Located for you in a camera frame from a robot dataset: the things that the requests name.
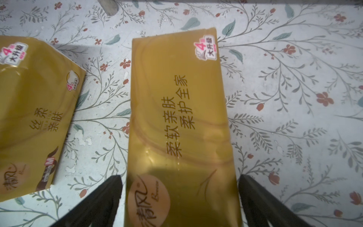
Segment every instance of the floral pattern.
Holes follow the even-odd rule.
[[[0,34],[42,39],[87,72],[55,185],[0,203],[0,227],[49,226],[109,176],[125,181],[132,39],[210,27],[237,176],[312,226],[363,225],[363,4],[341,3],[132,0],[109,17],[97,0],[0,0]]]

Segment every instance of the red flower print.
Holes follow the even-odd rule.
[[[345,16],[341,16],[340,14],[337,14],[334,16],[335,21],[340,21],[340,22],[344,22],[344,20],[346,19]]]
[[[278,185],[279,181],[280,181],[280,177],[277,175],[274,175],[275,172],[271,172],[269,175],[269,180],[271,182],[271,184],[273,185]]]
[[[334,211],[334,215],[338,218],[340,218],[342,216],[343,212],[341,212],[340,210],[335,210]]]
[[[54,9],[60,9],[62,6],[62,3],[58,2],[58,3],[54,4],[54,6],[55,6]]]
[[[124,131],[126,134],[129,134],[130,131],[130,122],[126,123],[126,126],[123,126],[121,131]]]
[[[332,98],[328,98],[328,93],[323,92],[322,94],[317,94],[317,101],[318,103],[322,103],[324,106],[328,106],[328,104],[334,104],[334,100]]]
[[[258,111],[261,111],[261,110],[264,108],[264,106],[265,106],[265,105],[264,105],[263,103],[260,103],[260,104],[258,104],[258,105],[257,105],[257,108],[256,108],[256,109],[257,109]]]
[[[59,41],[57,40],[57,38],[54,38],[54,40],[50,41],[51,44],[55,45],[56,43],[58,43]]]
[[[108,67],[109,65],[108,64],[102,64],[101,67],[99,68],[101,71],[106,71],[106,68]]]
[[[350,202],[353,203],[354,205],[363,205],[362,197],[360,196],[359,193],[356,193],[354,191],[354,192],[349,194],[349,197],[353,200],[353,201],[350,201]]]
[[[79,194],[79,197],[82,198],[87,194],[87,189],[83,189],[81,193]]]
[[[127,67],[130,67],[130,63],[131,63],[131,61],[130,60],[126,61],[126,58],[125,58],[123,60],[123,62],[120,63],[120,66],[122,66],[125,69]]]
[[[285,53],[288,53],[288,54],[292,54],[292,53],[295,53],[296,50],[295,50],[295,47],[294,46],[290,46],[288,44],[288,45],[286,45],[286,48],[284,49],[284,52]]]
[[[101,39],[100,40],[98,40],[98,38],[96,39],[96,42],[94,43],[95,45],[100,45],[101,44]]]

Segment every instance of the tissue package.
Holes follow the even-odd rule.
[[[1,202],[50,187],[85,71],[35,38],[0,46]]]
[[[132,41],[125,227],[240,227],[216,30]]]

